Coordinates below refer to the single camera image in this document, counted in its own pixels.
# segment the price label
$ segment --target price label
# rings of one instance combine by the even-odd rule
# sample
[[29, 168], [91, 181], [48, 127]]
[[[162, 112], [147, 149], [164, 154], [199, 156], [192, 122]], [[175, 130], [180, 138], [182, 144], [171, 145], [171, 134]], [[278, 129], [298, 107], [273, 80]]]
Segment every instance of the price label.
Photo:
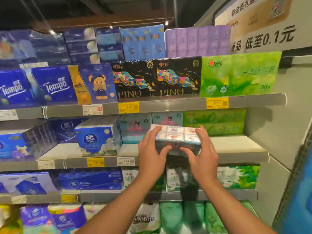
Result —
[[78, 203], [77, 195], [61, 195], [62, 203]]
[[206, 98], [207, 109], [229, 108], [229, 97]]
[[38, 170], [55, 169], [54, 160], [38, 161]]
[[12, 196], [11, 201], [12, 201], [12, 204], [26, 204], [27, 198], [25, 195]]
[[117, 157], [117, 166], [119, 167], [135, 166], [135, 157]]
[[87, 158], [88, 168], [100, 168], [105, 167], [103, 157], [90, 157]]
[[140, 107], [138, 102], [118, 103], [119, 114], [139, 113]]
[[18, 120], [18, 115], [15, 109], [12, 110], [1, 110], [0, 121]]
[[102, 104], [82, 105], [82, 114], [84, 116], [103, 115]]

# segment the colorful animal illustration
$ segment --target colorful animal illustration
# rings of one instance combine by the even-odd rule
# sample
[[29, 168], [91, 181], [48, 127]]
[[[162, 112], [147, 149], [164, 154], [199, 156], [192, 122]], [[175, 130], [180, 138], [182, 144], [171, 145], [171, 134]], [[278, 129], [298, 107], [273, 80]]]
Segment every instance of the colorful animal illustration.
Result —
[[185, 76], [178, 76], [173, 70], [160, 70], [157, 68], [157, 80], [158, 81], [166, 81], [168, 84], [174, 85], [178, 84], [182, 87], [192, 87], [193, 90], [197, 90], [198, 88], [195, 86], [198, 84], [197, 81], [195, 83], [190, 81], [189, 75], [185, 73], [180, 73]]
[[150, 83], [147, 83], [146, 80], [142, 75], [138, 75], [142, 78], [133, 78], [127, 71], [121, 71], [121, 72], [115, 72], [113, 71], [114, 75], [114, 82], [115, 83], [122, 83], [123, 85], [127, 87], [135, 86], [139, 89], [149, 89], [149, 91], [154, 92], [155, 89], [152, 88], [152, 86], [155, 86], [154, 83], [152, 83], [152, 86]]
[[96, 99], [107, 99], [106, 94], [106, 77], [103, 74], [94, 74], [89, 76], [89, 81], [93, 82], [93, 92], [96, 95]]

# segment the qr code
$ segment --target qr code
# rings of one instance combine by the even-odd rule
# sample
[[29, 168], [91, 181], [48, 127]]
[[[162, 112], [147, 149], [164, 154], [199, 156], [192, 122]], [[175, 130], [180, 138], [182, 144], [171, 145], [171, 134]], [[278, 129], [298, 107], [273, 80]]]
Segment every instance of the qr code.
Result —
[[281, 14], [283, 14], [285, 1], [286, 0], [275, 0], [274, 1], [272, 8], [271, 8], [270, 19], [274, 19], [275, 17], [278, 17]]

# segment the bear illustration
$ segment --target bear illustration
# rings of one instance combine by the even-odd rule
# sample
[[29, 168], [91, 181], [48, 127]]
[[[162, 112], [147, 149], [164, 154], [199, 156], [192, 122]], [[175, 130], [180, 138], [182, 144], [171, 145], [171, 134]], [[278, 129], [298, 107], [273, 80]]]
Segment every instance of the bear illustration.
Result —
[[106, 94], [106, 77], [103, 74], [95, 74], [89, 76], [89, 81], [93, 82], [93, 91], [96, 99], [107, 99]]

